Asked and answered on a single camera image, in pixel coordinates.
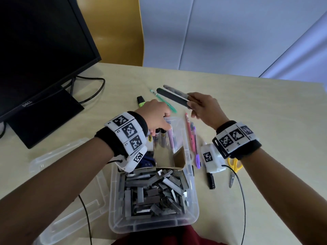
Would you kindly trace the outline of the right wristband with marker tags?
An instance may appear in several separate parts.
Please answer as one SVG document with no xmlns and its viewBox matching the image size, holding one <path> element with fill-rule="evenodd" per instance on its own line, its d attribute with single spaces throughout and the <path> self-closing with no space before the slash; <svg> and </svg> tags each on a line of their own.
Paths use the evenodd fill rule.
<svg viewBox="0 0 327 245">
<path fill-rule="evenodd" d="M 262 146 L 255 133 L 247 125 L 234 120 L 218 127 L 212 142 L 224 159 L 242 160 Z"/>
</svg>

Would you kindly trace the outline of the black nail file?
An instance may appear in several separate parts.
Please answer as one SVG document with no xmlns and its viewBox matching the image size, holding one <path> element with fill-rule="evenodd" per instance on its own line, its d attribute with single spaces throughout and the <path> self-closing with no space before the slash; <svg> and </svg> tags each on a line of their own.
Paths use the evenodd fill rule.
<svg viewBox="0 0 327 245">
<path fill-rule="evenodd" d="M 179 103 L 182 106 L 187 107 L 188 109 L 190 109 L 190 107 L 187 104 L 188 100 L 186 100 L 185 98 L 183 98 L 183 97 L 181 97 L 179 95 L 173 94 L 173 93 L 171 93 L 171 92 L 169 92 L 167 90 L 164 90 L 162 88 L 157 88 L 156 91 L 157 91 L 158 94 L 160 94 L 160 95 L 162 95 L 162 96 L 164 96 L 164 97 L 166 97 L 166 98 L 168 98 L 168 99 L 170 99 L 170 100 L 172 100 L 172 101 L 174 101 L 176 103 Z"/>
</svg>

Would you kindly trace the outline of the person's left hand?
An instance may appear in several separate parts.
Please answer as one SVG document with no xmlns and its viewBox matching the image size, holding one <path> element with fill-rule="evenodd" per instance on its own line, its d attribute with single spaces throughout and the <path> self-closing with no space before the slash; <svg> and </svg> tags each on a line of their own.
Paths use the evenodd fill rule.
<svg viewBox="0 0 327 245">
<path fill-rule="evenodd" d="M 155 130 L 159 128 L 159 119 L 164 119 L 170 116 L 171 110 L 164 102 L 159 102 L 153 99 L 136 110 L 143 117 L 152 136 L 155 135 Z"/>
</svg>

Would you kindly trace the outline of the dark blue stapler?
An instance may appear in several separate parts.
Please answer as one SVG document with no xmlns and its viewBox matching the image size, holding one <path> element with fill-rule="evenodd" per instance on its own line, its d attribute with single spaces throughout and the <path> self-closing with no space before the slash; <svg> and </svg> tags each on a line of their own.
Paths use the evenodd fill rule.
<svg viewBox="0 0 327 245">
<path fill-rule="evenodd" d="M 156 167 L 156 161 L 153 156 L 143 156 L 136 169 Z"/>
</svg>

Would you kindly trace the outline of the purple pen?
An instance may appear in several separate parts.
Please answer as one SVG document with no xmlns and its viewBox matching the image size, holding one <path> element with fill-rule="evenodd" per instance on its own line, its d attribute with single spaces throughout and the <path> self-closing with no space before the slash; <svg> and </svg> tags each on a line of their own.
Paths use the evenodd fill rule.
<svg viewBox="0 0 327 245">
<path fill-rule="evenodd" d="M 192 133 L 193 133 L 193 138 L 194 138 L 194 149 L 195 149 L 195 164 L 198 169 L 201 168 L 201 161 L 200 161 L 200 156 L 198 153 L 198 143 L 197 143 L 197 135 L 196 135 L 196 127 L 193 125 L 192 126 Z"/>
</svg>

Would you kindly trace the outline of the person's left forearm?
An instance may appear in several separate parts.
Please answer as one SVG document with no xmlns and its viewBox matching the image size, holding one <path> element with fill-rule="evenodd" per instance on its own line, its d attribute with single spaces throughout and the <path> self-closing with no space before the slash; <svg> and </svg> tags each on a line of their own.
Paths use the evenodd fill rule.
<svg viewBox="0 0 327 245">
<path fill-rule="evenodd" d="M 113 156 L 95 137 L 0 199 L 0 245 L 31 245 Z"/>
</svg>

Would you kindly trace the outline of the pink pen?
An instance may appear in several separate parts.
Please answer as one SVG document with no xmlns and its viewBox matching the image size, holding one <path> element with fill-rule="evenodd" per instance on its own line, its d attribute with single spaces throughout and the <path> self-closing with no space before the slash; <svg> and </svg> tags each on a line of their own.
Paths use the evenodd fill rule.
<svg viewBox="0 0 327 245">
<path fill-rule="evenodd" d="M 168 133 L 168 138 L 169 138 L 169 143 L 170 143 L 172 153 L 175 153 L 176 149 L 175 149 L 175 140 L 174 140 L 174 135 L 173 135 L 173 129 L 171 128 L 170 130 L 167 131 L 167 133 Z"/>
</svg>

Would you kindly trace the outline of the grey marker pen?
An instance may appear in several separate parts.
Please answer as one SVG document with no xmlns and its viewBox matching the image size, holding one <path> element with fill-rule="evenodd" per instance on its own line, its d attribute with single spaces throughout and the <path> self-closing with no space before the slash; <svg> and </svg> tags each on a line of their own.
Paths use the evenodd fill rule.
<svg viewBox="0 0 327 245">
<path fill-rule="evenodd" d="M 166 89 L 166 90 L 169 90 L 170 92 L 172 92 L 172 93 L 174 93 L 174 94 L 176 94 L 176 95 L 179 95 L 180 97 L 182 97 L 182 98 L 184 98 L 184 99 L 189 99 L 189 95 L 188 94 L 186 94 L 186 93 L 183 93 L 182 91 L 180 91 L 180 90 L 177 90 L 177 89 L 175 89 L 175 88 L 173 88 L 173 87 L 170 87 L 170 86 L 168 86 L 168 85 L 163 85 L 163 87 Z"/>
</svg>

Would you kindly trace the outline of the clear plastic bin lid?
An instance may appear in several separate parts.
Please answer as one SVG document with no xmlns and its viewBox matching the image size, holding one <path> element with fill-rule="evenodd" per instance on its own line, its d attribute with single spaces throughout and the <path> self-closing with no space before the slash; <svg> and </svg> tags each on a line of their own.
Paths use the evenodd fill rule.
<svg viewBox="0 0 327 245">
<path fill-rule="evenodd" d="M 34 176 L 59 160 L 75 148 L 87 142 L 82 138 L 48 152 L 30 162 L 29 172 Z M 71 204 L 39 235 L 33 245 L 54 245 L 72 233 L 99 218 L 109 209 L 110 191 L 103 171 L 100 171 L 89 185 Z"/>
</svg>

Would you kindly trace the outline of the person's right hand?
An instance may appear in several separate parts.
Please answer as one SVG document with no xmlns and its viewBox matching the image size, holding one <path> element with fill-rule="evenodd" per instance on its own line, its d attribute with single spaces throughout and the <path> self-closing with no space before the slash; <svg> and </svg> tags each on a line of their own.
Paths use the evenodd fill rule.
<svg viewBox="0 0 327 245">
<path fill-rule="evenodd" d="M 207 126 L 217 130 L 221 125 L 229 121 L 222 111 L 217 99 L 205 94 L 203 103 L 187 102 L 190 107 L 191 117 L 202 120 Z"/>
</svg>

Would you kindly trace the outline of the person's right forearm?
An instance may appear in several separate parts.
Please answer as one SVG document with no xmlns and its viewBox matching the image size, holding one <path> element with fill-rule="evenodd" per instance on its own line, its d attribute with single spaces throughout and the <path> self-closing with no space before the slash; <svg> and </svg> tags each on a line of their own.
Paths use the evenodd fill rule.
<svg viewBox="0 0 327 245">
<path fill-rule="evenodd" d="M 327 200 L 262 148 L 241 160 L 259 192 L 303 245 L 327 245 Z"/>
</svg>

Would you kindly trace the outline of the black computer monitor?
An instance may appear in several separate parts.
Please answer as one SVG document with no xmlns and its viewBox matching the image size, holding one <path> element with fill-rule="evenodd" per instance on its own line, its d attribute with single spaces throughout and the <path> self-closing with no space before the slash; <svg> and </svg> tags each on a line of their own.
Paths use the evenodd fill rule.
<svg viewBox="0 0 327 245">
<path fill-rule="evenodd" d="M 100 60 L 77 0 L 0 0 L 0 122 Z"/>
</svg>

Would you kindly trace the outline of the red pen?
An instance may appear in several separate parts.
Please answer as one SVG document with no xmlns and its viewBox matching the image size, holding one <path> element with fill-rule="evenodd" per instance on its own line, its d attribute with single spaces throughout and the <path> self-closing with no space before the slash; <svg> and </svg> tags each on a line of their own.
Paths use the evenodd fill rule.
<svg viewBox="0 0 327 245">
<path fill-rule="evenodd" d="M 185 113 L 185 119 L 186 119 L 186 124 L 187 124 L 187 131 L 188 131 L 191 150 L 192 150 L 193 153 L 196 153 L 196 146 L 195 146 L 195 143 L 194 143 L 194 136 L 192 134 L 191 123 L 190 123 L 189 116 L 188 116 L 187 113 Z"/>
</svg>

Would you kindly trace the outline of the pile of grey staple strips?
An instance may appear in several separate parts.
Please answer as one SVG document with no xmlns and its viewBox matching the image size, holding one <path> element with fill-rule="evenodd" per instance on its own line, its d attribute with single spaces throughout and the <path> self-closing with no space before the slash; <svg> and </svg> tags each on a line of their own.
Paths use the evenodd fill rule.
<svg viewBox="0 0 327 245">
<path fill-rule="evenodd" d="M 126 219 L 186 214 L 190 185 L 183 170 L 119 172 L 117 210 Z"/>
</svg>

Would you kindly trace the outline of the black monitor stand base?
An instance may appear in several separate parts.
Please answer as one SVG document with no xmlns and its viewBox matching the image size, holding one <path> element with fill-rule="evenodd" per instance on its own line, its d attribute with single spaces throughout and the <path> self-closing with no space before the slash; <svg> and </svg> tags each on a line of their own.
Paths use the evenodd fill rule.
<svg viewBox="0 0 327 245">
<path fill-rule="evenodd" d="M 63 87 L 42 97 L 10 117 L 6 123 L 23 144 L 31 149 L 56 129 L 82 112 L 84 107 Z"/>
</svg>

